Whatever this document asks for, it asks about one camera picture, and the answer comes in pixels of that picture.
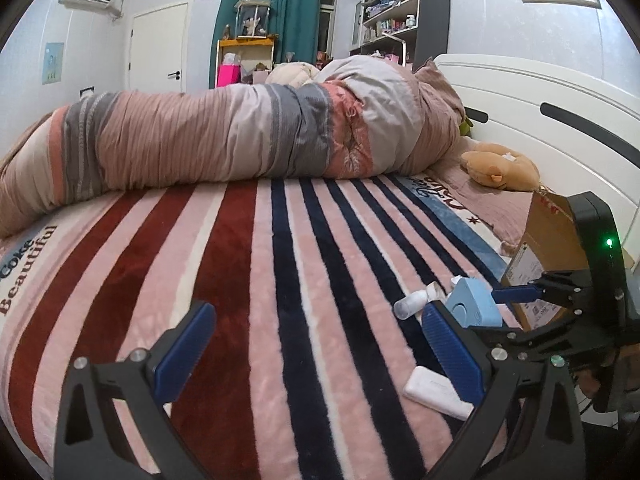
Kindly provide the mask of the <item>tan plush toy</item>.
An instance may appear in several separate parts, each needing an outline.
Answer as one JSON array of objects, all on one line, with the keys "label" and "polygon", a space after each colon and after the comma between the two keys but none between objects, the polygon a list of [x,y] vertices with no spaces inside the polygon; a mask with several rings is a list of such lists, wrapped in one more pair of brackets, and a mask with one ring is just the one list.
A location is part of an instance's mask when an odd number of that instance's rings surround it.
[{"label": "tan plush toy", "polygon": [[460,155],[460,162],[469,177],[485,188],[533,192],[540,187],[537,166],[525,155],[500,144],[476,144]]}]

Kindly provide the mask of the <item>teal curtain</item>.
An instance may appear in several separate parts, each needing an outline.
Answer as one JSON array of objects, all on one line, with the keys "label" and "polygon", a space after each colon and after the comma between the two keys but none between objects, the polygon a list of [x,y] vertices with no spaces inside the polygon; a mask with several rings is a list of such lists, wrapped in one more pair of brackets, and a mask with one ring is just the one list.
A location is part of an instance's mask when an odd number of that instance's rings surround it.
[{"label": "teal curtain", "polygon": [[[235,25],[235,3],[239,0],[220,0],[210,48],[209,88],[215,87],[217,42],[226,26]],[[274,58],[278,63],[292,52],[299,62],[312,63],[318,50],[320,0],[269,0],[271,3],[266,31],[278,36]]]}]

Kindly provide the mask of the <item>white door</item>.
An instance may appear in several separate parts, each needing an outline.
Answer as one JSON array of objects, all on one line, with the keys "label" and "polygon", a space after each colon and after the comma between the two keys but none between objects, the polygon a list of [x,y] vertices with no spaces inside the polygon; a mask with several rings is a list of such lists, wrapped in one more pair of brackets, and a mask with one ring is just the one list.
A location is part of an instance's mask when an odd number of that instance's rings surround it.
[{"label": "white door", "polygon": [[186,3],[140,14],[132,22],[129,89],[181,92]]}]

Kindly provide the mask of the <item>yellow wooden shelf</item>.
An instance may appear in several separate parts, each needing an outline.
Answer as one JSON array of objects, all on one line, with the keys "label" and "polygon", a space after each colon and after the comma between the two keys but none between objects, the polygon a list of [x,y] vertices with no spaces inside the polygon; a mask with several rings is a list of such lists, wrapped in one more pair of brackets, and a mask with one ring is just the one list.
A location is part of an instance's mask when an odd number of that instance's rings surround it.
[{"label": "yellow wooden shelf", "polygon": [[213,71],[213,85],[216,87],[218,67],[221,64],[239,64],[242,66],[240,82],[264,82],[273,69],[274,47],[272,38],[248,38],[218,40]]}]

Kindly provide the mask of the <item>striped plush blanket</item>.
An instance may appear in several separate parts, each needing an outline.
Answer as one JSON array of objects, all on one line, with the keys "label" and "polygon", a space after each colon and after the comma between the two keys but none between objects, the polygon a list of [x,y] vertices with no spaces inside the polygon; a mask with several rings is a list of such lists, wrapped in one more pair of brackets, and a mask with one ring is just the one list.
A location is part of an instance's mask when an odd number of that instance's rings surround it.
[{"label": "striped plush blanket", "polygon": [[217,326],[170,420],[215,479],[420,479],[458,423],[408,400],[437,361],[394,303],[506,264],[427,179],[112,193],[1,245],[1,419],[50,477],[67,367],[125,359],[194,299]]}]

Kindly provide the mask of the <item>bright pink bag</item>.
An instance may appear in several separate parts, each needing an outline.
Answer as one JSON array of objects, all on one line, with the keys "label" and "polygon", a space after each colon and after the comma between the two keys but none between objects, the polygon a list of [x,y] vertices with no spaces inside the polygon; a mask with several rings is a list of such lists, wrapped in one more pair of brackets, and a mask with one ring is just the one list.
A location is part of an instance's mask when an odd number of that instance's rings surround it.
[{"label": "bright pink bag", "polygon": [[218,67],[216,87],[238,84],[242,78],[242,66],[239,64],[221,64]]}]

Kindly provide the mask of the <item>brown cardboard box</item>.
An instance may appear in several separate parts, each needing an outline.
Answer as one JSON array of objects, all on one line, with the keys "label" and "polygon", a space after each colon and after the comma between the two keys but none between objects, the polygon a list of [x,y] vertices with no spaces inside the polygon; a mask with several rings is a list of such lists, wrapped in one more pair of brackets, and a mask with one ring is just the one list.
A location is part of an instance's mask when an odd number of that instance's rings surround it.
[{"label": "brown cardboard box", "polygon": [[[503,286],[525,285],[544,271],[571,271],[588,268],[580,246],[567,197],[535,192],[518,250],[501,279]],[[524,330],[534,330],[559,318],[565,310],[536,300],[528,304],[511,302]]]}]

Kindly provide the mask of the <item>rolled pink grey duvet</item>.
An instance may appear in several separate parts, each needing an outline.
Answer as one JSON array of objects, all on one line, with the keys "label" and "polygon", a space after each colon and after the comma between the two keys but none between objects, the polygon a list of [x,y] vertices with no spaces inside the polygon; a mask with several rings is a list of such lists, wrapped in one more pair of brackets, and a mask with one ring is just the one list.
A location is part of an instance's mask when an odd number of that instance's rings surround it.
[{"label": "rolled pink grey duvet", "polygon": [[106,192],[254,178],[420,174],[460,138],[465,109],[433,62],[354,55],[300,87],[198,96],[105,92],[26,130],[1,164],[1,233]]}]

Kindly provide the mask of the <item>white plastic bottle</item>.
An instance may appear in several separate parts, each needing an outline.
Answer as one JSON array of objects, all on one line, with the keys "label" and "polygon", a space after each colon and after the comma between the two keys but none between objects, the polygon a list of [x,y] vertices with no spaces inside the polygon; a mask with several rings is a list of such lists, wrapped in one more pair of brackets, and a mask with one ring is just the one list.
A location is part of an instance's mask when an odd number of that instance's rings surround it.
[{"label": "white plastic bottle", "polygon": [[424,288],[410,292],[409,295],[397,300],[393,305],[393,312],[398,320],[408,320],[419,313],[430,302],[447,299],[446,292],[436,282],[431,282]]}]

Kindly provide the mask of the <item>green plush toy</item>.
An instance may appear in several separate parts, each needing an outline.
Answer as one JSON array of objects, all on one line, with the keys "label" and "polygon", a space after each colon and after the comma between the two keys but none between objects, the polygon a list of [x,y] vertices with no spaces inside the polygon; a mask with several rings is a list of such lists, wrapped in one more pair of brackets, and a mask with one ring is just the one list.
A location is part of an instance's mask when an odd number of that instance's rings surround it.
[{"label": "green plush toy", "polygon": [[460,136],[468,136],[471,133],[472,127],[472,120],[468,116],[465,116],[463,122],[459,126]]}]

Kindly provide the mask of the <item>blue wall poster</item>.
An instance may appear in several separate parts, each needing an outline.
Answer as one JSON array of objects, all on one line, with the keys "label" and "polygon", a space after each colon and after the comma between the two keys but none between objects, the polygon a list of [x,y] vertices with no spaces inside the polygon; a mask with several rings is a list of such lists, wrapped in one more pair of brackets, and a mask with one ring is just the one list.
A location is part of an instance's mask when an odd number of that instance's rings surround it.
[{"label": "blue wall poster", "polygon": [[48,42],[44,47],[42,61],[42,84],[55,84],[62,78],[64,44]]}]

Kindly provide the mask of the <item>light blue square box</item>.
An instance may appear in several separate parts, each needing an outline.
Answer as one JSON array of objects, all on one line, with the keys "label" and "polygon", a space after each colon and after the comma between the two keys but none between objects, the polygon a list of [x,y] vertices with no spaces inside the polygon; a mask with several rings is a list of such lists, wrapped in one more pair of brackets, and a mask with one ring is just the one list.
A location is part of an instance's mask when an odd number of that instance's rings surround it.
[{"label": "light blue square box", "polygon": [[500,310],[483,281],[456,276],[451,283],[445,307],[462,327],[502,326]]}]

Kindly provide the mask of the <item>white rectangular power bank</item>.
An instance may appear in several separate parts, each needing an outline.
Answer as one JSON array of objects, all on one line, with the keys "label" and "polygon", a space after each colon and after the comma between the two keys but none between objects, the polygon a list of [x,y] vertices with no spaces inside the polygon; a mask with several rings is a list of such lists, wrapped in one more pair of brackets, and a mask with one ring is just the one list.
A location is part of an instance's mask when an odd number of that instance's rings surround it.
[{"label": "white rectangular power bank", "polygon": [[402,393],[417,404],[457,420],[467,420],[474,410],[471,403],[460,399],[446,376],[424,366],[417,366],[411,372]]}]

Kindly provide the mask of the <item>pink striped pillow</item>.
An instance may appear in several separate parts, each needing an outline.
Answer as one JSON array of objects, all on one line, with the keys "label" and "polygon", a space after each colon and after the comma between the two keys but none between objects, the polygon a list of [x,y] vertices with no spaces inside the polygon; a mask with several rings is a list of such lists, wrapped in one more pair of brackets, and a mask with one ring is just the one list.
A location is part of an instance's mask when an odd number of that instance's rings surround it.
[{"label": "pink striped pillow", "polygon": [[516,253],[525,232],[532,192],[485,188],[461,168],[458,155],[444,157],[427,173],[491,229],[501,242],[501,255],[512,257]]}]

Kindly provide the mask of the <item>glass display case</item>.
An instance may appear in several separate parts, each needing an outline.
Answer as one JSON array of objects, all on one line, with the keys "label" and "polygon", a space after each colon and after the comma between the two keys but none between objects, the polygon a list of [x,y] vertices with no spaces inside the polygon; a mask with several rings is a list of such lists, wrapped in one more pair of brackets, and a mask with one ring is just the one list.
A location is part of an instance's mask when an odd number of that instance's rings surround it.
[{"label": "glass display case", "polygon": [[241,38],[268,36],[270,0],[239,0],[234,8],[235,36]]}]

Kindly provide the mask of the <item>black bookshelf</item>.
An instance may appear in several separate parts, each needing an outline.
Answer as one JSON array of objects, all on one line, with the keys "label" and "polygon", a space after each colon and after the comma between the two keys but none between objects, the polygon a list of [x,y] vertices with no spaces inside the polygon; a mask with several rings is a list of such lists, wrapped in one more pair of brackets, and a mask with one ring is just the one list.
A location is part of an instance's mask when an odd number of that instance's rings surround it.
[{"label": "black bookshelf", "polygon": [[412,70],[448,51],[451,0],[359,0],[351,54]]}]

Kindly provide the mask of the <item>white bed headboard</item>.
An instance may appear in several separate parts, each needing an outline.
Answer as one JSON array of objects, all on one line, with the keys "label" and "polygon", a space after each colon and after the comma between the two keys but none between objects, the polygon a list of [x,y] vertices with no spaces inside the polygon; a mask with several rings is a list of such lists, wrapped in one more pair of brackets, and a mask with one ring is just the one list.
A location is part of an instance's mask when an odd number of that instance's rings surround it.
[{"label": "white bed headboard", "polygon": [[610,206],[626,252],[639,257],[636,96],[525,58],[442,54],[435,63],[462,99],[474,140],[524,154],[556,194],[597,194]]}]

